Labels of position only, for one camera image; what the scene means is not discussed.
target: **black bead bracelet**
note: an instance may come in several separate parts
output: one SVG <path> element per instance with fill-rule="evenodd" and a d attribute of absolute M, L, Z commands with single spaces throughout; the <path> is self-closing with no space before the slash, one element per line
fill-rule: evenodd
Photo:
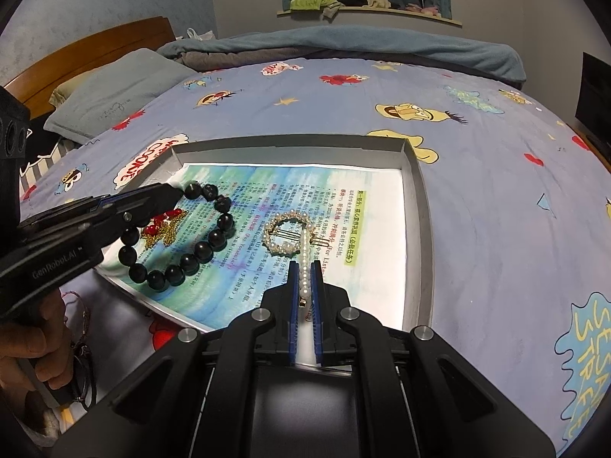
<path fill-rule="evenodd" d="M 118 251 L 118 260 L 121 264 L 129 267 L 129 278 L 137 284 L 146 281 L 152 289 L 161 290 L 166 286 L 166 280 L 171 286 L 179 286 L 184 282 L 185 276 L 195 275 L 200 264 L 210 262 L 215 252 L 223 250 L 227 246 L 227 239 L 235 234 L 235 222 L 233 215 L 228 213 L 231 208 L 231 199 L 219 195 L 219 190 L 214 184 L 205 184 L 203 187 L 197 182 L 190 182 L 184 188 L 184 197 L 195 200 L 203 196 L 207 202 L 215 201 L 215 209 L 221 212 L 216 220 L 217 228 L 209 232 L 207 241 L 199 241 L 193 247 L 193 253 L 186 253 L 180 257 L 178 265 L 170 264 L 165 272 L 151 270 L 136 263 L 137 252 L 133 246 L 140 239 L 137 227 L 126 229 L 121 235 L 124 246 Z"/>

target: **wooden headboard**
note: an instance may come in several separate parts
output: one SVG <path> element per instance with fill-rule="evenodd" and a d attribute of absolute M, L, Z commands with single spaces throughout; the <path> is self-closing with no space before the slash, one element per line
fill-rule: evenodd
<path fill-rule="evenodd" d="M 53 110 L 49 98 L 62 82 L 139 48 L 157 50 L 174 39 L 165 17 L 123 24 L 60 48 L 20 73 L 5 88 L 30 109 L 30 118 L 36 118 Z"/>

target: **red flower print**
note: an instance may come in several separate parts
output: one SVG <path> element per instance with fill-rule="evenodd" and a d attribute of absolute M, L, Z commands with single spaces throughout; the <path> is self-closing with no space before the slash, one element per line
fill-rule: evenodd
<path fill-rule="evenodd" d="M 149 332 L 153 335 L 153 348 L 155 351 L 160 350 L 181 329 L 182 327 L 177 326 L 173 322 L 153 314 L 153 322 L 149 326 Z"/>
<path fill-rule="evenodd" d="M 332 84 L 334 86 L 341 86 L 342 84 L 358 84 L 362 81 L 361 78 L 355 76 L 320 76 L 322 82 Z"/>
<path fill-rule="evenodd" d="M 590 148 L 588 148 L 588 145 L 586 145 L 584 143 L 584 140 L 581 139 L 579 136 L 573 136 L 571 139 L 572 139 L 572 142 L 575 143 L 576 145 L 581 146 L 583 149 L 587 151 L 591 151 Z"/>
<path fill-rule="evenodd" d="M 129 124 L 129 121 L 132 119 L 136 119 L 138 117 L 141 117 L 142 115 L 144 115 L 144 109 L 142 110 L 138 110 L 136 113 L 132 113 L 129 117 L 127 117 L 123 122 L 118 123 L 116 126 L 114 126 L 112 128 L 113 131 L 121 131 L 122 129 L 125 129 L 127 127 L 127 124 Z"/>
<path fill-rule="evenodd" d="M 29 188 L 27 188 L 27 191 L 25 193 L 23 193 L 23 196 L 21 197 L 21 200 L 23 202 L 25 202 L 25 200 L 29 199 L 30 195 L 32 194 L 32 192 L 36 189 L 36 184 L 30 186 Z"/>
<path fill-rule="evenodd" d="M 524 157 L 529 161 L 529 162 L 533 162 L 537 165 L 543 166 L 543 160 L 541 160 L 540 158 L 535 157 L 534 155 L 531 155 L 530 153 L 524 153 Z"/>

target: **gray pillow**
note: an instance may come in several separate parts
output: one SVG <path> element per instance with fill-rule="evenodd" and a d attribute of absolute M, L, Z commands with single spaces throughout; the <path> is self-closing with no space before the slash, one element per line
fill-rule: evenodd
<path fill-rule="evenodd" d="M 152 50 L 136 50 L 89 76 L 49 116 L 44 129 L 87 143 L 193 74 Z"/>

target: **screw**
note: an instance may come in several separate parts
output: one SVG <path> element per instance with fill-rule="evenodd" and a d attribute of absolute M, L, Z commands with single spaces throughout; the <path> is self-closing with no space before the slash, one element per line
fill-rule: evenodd
<path fill-rule="evenodd" d="M 428 341 L 429 339 L 433 339 L 435 332 L 428 326 L 418 326 L 414 329 L 414 336 L 416 336 L 421 341 Z"/>
<path fill-rule="evenodd" d="M 251 317 L 258 322 L 263 322 L 271 317 L 271 312 L 267 308 L 258 308 L 252 311 Z"/>
<path fill-rule="evenodd" d="M 188 329 L 182 329 L 178 333 L 178 339 L 182 342 L 195 341 L 195 338 L 197 338 L 197 331 L 195 329 L 192 329 L 191 327 L 189 327 Z"/>
<path fill-rule="evenodd" d="M 353 306 L 347 306 L 341 309 L 340 315 L 344 320 L 356 320 L 359 318 L 360 312 Z"/>

